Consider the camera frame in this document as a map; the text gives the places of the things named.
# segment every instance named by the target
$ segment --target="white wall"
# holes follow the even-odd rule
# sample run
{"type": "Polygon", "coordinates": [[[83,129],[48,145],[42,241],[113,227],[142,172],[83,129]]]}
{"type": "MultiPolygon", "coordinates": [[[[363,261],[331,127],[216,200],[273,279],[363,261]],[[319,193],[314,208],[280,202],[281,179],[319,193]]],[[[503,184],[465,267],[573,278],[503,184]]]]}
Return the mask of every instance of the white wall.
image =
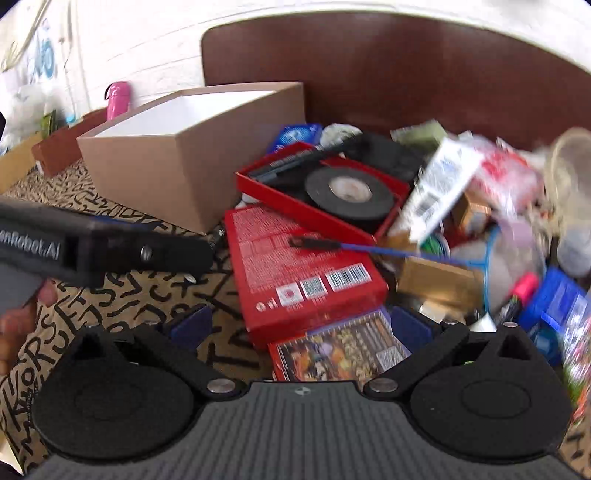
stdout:
{"type": "MultiPolygon", "coordinates": [[[[67,0],[53,2],[64,5],[67,0]]],[[[591,70],[588,33],[591,7],[584,0],[72,0],[72,3],[76,42],[74,58],[70,58],[68,67],[77,109],[82,113],[104,105],[105,88],[116,80],[132,83],[134,105],[178,89],[202,85],[200,38],[207,28],[239,18],[282,12],[362,9],[445,18],[524,39],[591,70]]],[[[0,40],[3,23],[0,22],[0,40]]]]}

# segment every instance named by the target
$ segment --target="black circular disc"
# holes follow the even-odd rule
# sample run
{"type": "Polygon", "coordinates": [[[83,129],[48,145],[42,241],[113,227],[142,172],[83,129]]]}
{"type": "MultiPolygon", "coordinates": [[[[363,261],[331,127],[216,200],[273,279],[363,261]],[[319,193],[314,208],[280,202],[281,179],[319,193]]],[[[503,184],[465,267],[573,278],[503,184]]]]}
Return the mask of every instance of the black circular disc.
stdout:
{"type": "Polygon", "coordinates": [[[350,167],[312,172],[306,192],[320,208],[343,219],[377,220],[394,207],[394,195],[384,182],[350,167]]]}
{"type": "Polygon", "coordinates": [[[59,372],[34,402],[50,450],[81,460],[143,457],[176,440],[193,417],[193,393],[165,371],[104,359],[59,372]]]}
{"type": "Polygon", "coordinates": [[[511,358],[447,368],[419,382],[410,406],[419,426],[454,452],[527,458],[558,448],[569,422],[568,397],[550,375],[511,358]]]}

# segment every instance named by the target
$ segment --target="pink cap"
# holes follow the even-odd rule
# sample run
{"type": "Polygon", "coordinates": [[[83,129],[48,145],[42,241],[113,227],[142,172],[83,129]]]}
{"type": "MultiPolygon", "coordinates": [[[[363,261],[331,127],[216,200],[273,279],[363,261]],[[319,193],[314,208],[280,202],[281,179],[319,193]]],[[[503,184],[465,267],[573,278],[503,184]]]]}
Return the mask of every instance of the pink cap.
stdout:
{"type": "Polygon", "coordinates": [[[525,306],[531,300],[539,286],[540,280],[538,276],[535,273],[527,272],[513,285],[509,296],[517,297],[521,301],[521,304],[525,306]]]}

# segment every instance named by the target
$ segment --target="clutter pile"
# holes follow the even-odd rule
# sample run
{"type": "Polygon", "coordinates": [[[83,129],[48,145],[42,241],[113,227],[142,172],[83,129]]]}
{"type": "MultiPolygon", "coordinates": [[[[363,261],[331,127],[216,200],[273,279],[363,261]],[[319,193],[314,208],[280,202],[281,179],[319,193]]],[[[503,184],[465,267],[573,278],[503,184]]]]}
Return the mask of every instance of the clutter pile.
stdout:
{"type": "Polygon", "coordinates": [[[551,148],[288,125],[236,172],[225,223],[250,339],[279,381],[360,386],[441,322],[525,329],[580,421],[591,384],[591,133],[551,148]]]}

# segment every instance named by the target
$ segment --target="white packaging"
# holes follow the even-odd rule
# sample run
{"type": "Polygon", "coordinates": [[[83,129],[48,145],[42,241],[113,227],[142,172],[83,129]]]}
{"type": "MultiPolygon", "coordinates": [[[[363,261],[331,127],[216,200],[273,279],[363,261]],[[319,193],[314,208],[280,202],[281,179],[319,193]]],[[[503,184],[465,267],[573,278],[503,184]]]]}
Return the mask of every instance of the white packaging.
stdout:
{"type": "Polygon", "coordinates": [[[421,245],[449,213],[480,167],[484,154],[444,138],[388,235],[409,231],[421,245]]]}

